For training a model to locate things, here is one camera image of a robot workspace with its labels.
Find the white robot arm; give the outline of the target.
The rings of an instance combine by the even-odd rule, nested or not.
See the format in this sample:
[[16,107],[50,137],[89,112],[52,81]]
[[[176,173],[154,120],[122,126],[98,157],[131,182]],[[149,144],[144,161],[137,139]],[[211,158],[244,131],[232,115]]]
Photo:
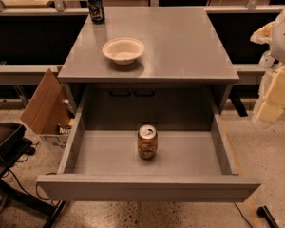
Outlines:
[[285,9],[277,18],[253,33],[250,40],[268,44],[259,61],[267,68],[261,80],[252,122],[266,128],[285,111]]

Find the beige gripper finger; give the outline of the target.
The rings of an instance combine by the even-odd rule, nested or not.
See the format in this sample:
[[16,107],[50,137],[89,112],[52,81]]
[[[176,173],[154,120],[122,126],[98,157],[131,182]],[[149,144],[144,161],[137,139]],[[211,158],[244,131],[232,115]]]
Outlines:
[[250,37],[250,41],[256,44],[268,44],[270,45],[272,42],[272,29],[273,29],[273,22],[270,22],[259,28],[255,31],[252,36]]
[[256,101],[256,121],[274,123],[285,111],[285,65],[262,78]]

